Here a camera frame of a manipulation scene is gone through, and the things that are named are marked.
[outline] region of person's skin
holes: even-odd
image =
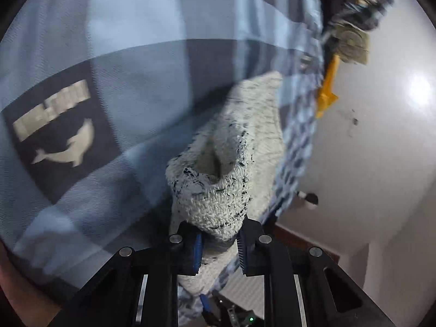
[[[60,310],[60,306],[36,289],[16,270],[9,261],[1,241],[0,287],[27,327],[46,327]]]

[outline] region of yellow object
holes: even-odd
[[[324,111],[329,108],[339,97],[332,93],[333,82],[336,78],[337,69],[339,67],[339,62],[341,58],[338,54],[333,54],[333,58],[328,66],[326,77],[324,78],[324,83],[318,91],[318,110],[317,118],[321,118]]]

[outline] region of knitted fabric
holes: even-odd
[[[179,277],[193,295],[207,293],[237,254],[244,216],[259,219],[268,208],[284,151],[275,101],[281,80],[270,72],[235,86],[219,116],[168,164],[172,231],[187,220],[208,234],[199,274]]]

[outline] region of blue checkered cloth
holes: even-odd
[[[68,298],[120,247],[151,246],[171,214],[168,160],[233,85],[271,70],[286,154],[263,218],[287,207],[312,147],[321,30],[319,0],[27,0],[0,42],[0,238],[15,264]]]

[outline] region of metal screw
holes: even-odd
[[[323,254],[323,250],[318,248],[318,247],[312,247],[309,250],[310,255],[312,255],[313,257],[321,257]]]
[[[123,247],[119,250],[119,255],[121,257],[128,257],[132,254],[132,249],[130,247]]]
[[[169,241],[171,243],[180,243],[182,242],[183,238],[180,235],[171,235],[169,237]]]
[[[259,236],[259,242],[260,243],[265,243],[268,244],[272,241],[273,239],[271,238],[271,236],[268,235],[261,235]]]

